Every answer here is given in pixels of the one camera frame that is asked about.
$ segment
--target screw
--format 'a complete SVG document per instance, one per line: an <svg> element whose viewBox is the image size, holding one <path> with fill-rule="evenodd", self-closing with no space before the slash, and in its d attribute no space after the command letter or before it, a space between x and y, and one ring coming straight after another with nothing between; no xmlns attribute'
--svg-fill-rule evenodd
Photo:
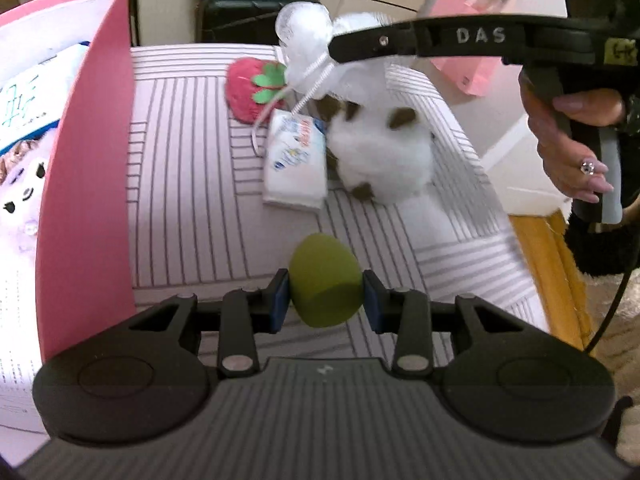
<svg viewBox="0 0 640 480"><path fill-rule="evenodd" d="M429 360L421 355L403 355L398 359L398 366L405 372L423 372L429 367Z"/></svg>
<svg viewBox="0 0 640 480"><path fill-rule="evenodd" d="M222 359L222 367L229 372L245 372L254 365L248 355L229 355Z"/></svg>

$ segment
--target green leaf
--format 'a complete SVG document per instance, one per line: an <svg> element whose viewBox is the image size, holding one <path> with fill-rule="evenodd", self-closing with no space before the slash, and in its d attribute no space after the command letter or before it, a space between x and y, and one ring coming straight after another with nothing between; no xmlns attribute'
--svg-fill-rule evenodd
<svg viewBox="0 0 640 480"><path fill-rule="evenodd" d="M262 88L271 88L273 86L271 84L271 79L264 74L254 75L251 78L251 81L253 81L256 86L260 86Z"/></svg>
<svg viewBox="0 0 640 480"><path fill-rule="evenodd" d="M271 86L280 88L285 85L285 68L282 63L267 63L262 67L262 73L269 78Z"/></svg>
<svg viewBox="0 0 640 480"><path fill-rule="evenodd" d="M274 95L276 95L276 92L274 90L260 90L259 92L256 92L254 94L254 102L258 103L259 105L265 105L269 101L271 101L271 99L273 99Z"/></svg>

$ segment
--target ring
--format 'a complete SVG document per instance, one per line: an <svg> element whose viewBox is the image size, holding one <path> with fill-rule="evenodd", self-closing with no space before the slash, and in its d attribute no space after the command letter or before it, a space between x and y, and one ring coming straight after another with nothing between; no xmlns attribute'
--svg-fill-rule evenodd
<svg viewBox="0 0 640 480"><path fill-rule="evenodd" d="M580 171L585 175L593 176L596 172L596 165L593 162L583 162Z"/></svg>

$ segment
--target cartoon character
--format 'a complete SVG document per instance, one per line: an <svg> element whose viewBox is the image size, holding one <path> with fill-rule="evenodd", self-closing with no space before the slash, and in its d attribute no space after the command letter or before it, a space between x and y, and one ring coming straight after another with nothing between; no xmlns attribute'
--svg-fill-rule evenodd
<svg viewBox="0 0 640 480"><path fill-rule="evenodd" d="M300 148L285 148L282 150L281 160L290 166L305 164L309 160L309 153Z"/></svg>
<svg viewBox="0 0 640 480"><path fill-rule="evenodd" d="M40 204L53 140L54 132L47 132L0 186L0 232L21 253L35 255Z"/></svg>

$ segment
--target green sponge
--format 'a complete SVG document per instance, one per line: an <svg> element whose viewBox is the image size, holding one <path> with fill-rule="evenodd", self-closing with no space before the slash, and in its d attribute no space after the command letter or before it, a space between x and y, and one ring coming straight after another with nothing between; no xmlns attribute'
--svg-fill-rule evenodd
<svg viewBox="0 0 640 480"><path fill-rule="evenodd" d="M313 328L344 323L362 305L362 271L336 238L316 233L296 248L289 263L290 293L298 315Z"/></svg>

